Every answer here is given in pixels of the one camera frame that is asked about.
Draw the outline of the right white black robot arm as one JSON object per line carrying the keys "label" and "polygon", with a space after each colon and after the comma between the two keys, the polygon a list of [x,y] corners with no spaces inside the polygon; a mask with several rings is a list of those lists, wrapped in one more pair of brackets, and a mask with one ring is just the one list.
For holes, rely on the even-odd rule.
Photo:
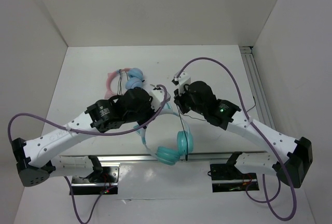
{"label": "right white black robot arm", "polygon": [[234,152],[227,162],[228,176],[239,178],[246,173],[268,174],[288,186],[301,187],[313,162],[309,139],[284,135],[246,116],[245,111],[234,103],[217,99],[211,87],[203,81],[180,82],[174,79],[172,82],[177,87],[174,102],[181,113],[194,111],[209,124],[237,134],[267,152],[266,155]]}

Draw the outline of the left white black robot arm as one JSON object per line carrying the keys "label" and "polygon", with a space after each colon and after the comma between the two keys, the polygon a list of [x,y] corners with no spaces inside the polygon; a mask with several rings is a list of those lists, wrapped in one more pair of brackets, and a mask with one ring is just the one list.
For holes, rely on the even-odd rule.
{"label": "left white black robot arm", "polygon": [[160,103],[151,93],[134,88],[123,96],[99,100],[77,118],[41,137],[11,141],[19,178],[25,187],[43,183],[50,177],[78,176],[90,182],[101,177],[103,168],[97,156],[62,157],[60,153],[93,136],[107,136],[110,130],[136,122],[151,122]]}

